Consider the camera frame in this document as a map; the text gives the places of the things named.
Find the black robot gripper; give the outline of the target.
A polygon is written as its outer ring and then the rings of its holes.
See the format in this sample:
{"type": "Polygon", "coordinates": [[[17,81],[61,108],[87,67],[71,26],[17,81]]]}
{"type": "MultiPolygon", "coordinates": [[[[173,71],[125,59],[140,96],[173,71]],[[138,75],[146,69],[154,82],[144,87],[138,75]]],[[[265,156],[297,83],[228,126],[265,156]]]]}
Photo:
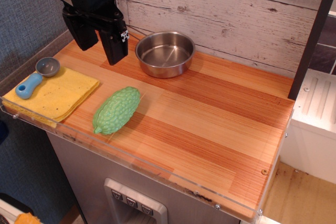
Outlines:
{"type": "Polygon", "coordinates": [[[129,32],[118,9],[117,0],[61,0],[62,16],[79,48],[88,50],[98,42],[96,31],[88,24],[109,24],[99,30],[109,65],[128,55],[129,32]]]}

